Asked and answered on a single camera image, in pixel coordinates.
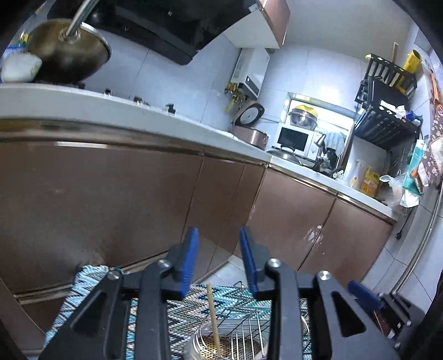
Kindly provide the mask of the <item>white bowl on counter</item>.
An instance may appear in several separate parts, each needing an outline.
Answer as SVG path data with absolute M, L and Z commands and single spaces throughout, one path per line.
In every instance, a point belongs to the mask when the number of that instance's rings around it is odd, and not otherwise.
M 4 83 L 29 83 L 35 79 L 42 63 L 38 56 L 31 53 L 11 53 L 4 60 L 1 80 Z

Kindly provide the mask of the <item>bamboo chopstick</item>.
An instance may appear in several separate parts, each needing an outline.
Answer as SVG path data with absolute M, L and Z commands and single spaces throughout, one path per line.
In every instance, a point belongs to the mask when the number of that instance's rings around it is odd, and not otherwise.
M 208 304 L 209 304 L 209 310 L 210 310 L 210 319 L 211 319 L 211 326 L 212 326 L 212 335 L 213 340 L 215 344 L 215 351 L 218 356 L 222 354 L 221 351 L 221 343 L 219 339 L 218 334 L 218 325 L 217 325 L 217 317 L 215 313 L 215 302 L 213 298 L 213 292 L 212 292 L 212 285 L 210 283 L 206 284 L 207 287 L 207 297 L 208 297 Z

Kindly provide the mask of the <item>yellow detergent bottle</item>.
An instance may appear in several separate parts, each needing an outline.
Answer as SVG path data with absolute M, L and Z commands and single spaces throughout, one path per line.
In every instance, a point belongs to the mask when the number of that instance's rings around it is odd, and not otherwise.
M 360 186 L 360 192 L 369 197 L 375 198 L 378 192 L 378 185 L 380 182 L 379 178 L 380 175 L 369 167 L 364 174 L 364 178 Z

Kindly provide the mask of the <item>black wall dish rack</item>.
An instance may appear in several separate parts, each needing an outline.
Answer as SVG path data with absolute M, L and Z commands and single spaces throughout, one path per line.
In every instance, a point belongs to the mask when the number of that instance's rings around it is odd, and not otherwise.
M 417 89 L 416 76 L 373 53 L 366 60 L 366 72 L 354 99 L 354 135 L 384 150 L 416 140 L 421 120 L 410 114 L 409 104 Z

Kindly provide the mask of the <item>zigzag patterned table cloth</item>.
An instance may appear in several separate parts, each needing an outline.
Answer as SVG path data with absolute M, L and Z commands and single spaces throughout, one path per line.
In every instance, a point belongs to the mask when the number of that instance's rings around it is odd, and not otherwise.
M 80 303 L 92 292 L 98 283 L 110 271 L 107 266 L 83 266 L 74 278 L 74 285 L 65 298 L 53 325 L 46 333 L 43 349 L 50 343 L 57 331 L 68 320 Z M 203 320 L 204 304 L 208 304 L 207 287 L 203 284 L 191 285 L 184 300 L 168 301 L 168 327 L 171 345 L 171 359 L 184 359 L 183 350 L 189 343 L 194 330 Z M 311 359 L 309 317 L 307 301 L 300 300 L 302 314 L 303 359 Z M 126 336 L 125 359 L 134 359 L 135 325 L 137 318 L 138 299 L 131 300 Z

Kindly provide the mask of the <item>white microwave oven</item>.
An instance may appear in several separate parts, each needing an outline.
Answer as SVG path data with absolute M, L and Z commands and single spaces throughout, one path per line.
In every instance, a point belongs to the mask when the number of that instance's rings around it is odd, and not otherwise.
M 280 123 L 272 142 L 272 148 L 289 149 L 295 155 L 315 161 L 320 153 L 317 142 L 323 136 L 314 130 Z

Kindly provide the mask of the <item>pink rice cooker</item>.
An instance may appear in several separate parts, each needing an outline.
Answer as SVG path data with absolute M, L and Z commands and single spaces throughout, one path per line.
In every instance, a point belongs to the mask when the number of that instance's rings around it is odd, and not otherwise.
M 247 101 L 233 117 L 232 134 L 261 150 L 265 150 L 269 136 L 254 127 L 264 114 L 264 107 L 257 101 Z

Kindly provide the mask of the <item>white water heater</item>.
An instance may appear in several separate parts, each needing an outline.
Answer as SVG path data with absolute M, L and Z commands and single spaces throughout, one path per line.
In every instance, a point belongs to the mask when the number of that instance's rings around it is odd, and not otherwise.
M 270 54 L 263 47 L 242 48 L 233 69 L 231 83 L 255 101 L 259 97 L 269 61 Z

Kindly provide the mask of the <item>grey hanging towel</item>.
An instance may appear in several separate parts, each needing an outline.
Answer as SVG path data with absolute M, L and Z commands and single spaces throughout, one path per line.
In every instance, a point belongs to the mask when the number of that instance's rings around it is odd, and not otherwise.
M 337 156 L 340 156 L 345 149 L 345 138 L 340 132 L 330 132 L 326 135 L 324 144 L 326 148 L 331 148 Z

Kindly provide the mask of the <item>gas stove top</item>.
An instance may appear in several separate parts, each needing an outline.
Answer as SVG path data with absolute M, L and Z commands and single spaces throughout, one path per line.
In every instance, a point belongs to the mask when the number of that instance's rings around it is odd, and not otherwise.
M 176 116 L 176 112 L 173 104 L 167 104 L 164 107 L 156 107 L 148 104 L 142 97 L 123 98 L 113 94 L 111 90 L 105 91 L 93 91 L 90 89 L 79 89 L 79 93 L 91 98 L 91 102 L 95 107 L 106 109 L 121 109 L 124 111 L 129 110 L 142 110 L 144 112 L 153 112 L 164 115 Z

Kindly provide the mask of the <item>floral apron hanging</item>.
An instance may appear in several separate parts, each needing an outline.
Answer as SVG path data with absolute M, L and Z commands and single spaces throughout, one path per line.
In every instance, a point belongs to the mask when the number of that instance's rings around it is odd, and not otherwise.
M 427 66 L 425 69 L 431 84 L 432 121 L 426 151 L 418 165 L 418 178 L 423 187 L 429 187 L 442 179 L 442 93 L 432 66 Z

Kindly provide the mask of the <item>yellow roll on rack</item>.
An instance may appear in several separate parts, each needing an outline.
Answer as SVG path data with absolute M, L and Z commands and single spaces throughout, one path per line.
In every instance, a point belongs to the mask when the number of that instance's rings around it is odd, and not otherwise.
M 421 66 L 421 54 L 417 50 L 411 50 L 408 53 L 406 60 L 402 66 L 403 75 L 398 81 L 396 88 L 405 94 L 407 85 L 409 83 L 408 77 L 405 76 L 406 73 L 415 74 L 418 71 L 418 68 Z

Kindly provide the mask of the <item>steel pan lid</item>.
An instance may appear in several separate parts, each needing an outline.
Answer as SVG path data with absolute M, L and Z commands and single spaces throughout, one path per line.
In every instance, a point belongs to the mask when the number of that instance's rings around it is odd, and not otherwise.
M 296 156 L 294 153 L 282 150 L 280 148 L 271 148 L 270 150 L 267 151 L 267 154 L 276 156 L 286 161 L 290 161 L 291 163 L 295 163 L 300 166 L 303 165 L 303 163 L 300 161 L 300 158 L 298 158 L 298 156 Z

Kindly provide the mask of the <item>black range hood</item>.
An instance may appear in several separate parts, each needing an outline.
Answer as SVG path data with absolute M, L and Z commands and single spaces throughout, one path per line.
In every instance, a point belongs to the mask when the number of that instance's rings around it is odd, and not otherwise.
M 73 19 L 84 1 L 57 1 L 47 19 Z M 188 64 L 194 56 L 237 21 L 250 14 L 254 1 L 97 1 L 84 20 Z

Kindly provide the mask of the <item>steel pot yellow lid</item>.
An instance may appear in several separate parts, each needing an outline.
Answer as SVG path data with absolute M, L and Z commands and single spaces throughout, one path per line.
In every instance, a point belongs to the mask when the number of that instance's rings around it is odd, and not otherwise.
M 314 130 L 317 127 L 318 114 L 315 109 L 305 105 L 294 107 L 288 113 L 290 123 L 293 126 L 301 127 L 306 130 Z

